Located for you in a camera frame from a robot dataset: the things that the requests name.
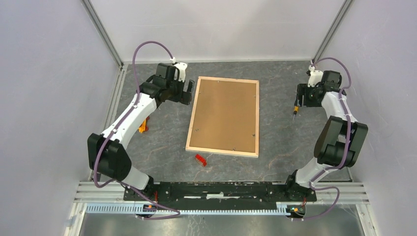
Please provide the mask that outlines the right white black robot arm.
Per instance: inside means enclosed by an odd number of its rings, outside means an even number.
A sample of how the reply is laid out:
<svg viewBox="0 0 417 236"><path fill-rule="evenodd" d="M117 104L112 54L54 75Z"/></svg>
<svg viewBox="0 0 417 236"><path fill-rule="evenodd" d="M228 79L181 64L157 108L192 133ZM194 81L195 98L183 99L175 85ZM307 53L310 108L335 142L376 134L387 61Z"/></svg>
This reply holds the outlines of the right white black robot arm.
<svg viewBox="0 0 417 236"><path fill-rule="evenodd" d="M352 115L346 92L341 88L339 72L311 68L306 84L298 84L295 108L324 108L327 121L315 143L313 158L288 176L284 195L291 201L312 195L314 187L326 175L355 165L368 126Z"/></svg>

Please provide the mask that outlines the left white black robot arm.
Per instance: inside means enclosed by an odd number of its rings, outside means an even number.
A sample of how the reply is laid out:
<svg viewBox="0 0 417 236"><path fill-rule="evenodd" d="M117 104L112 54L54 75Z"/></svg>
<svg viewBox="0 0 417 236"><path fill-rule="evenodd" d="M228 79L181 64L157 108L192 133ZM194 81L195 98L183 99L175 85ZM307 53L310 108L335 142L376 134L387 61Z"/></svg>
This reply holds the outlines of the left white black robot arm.
<svg viewBox="0 0 417 236"><path fill-rule="evenodd" d="M92 133L87 139L89 167L136 189L142 200L154 196L153 179L133 167L126 148L140 125L159 106L169 100L189 105L194 82L186 81L187 63L159 63L156 73L139 86L129 106L101 134Z"/></svg>

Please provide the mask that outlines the white wooden picture frame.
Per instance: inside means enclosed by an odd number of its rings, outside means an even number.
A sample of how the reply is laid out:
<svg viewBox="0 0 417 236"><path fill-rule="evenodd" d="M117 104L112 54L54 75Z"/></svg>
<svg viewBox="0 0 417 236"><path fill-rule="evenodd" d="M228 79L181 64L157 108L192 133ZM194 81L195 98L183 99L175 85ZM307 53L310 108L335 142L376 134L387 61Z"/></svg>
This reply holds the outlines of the white wooden picture frame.
<svg viewBox="0 0 417 236"><path fill-rule="evenodd" d="M200 76L186 151L259 157L260 82Z"/></svg>

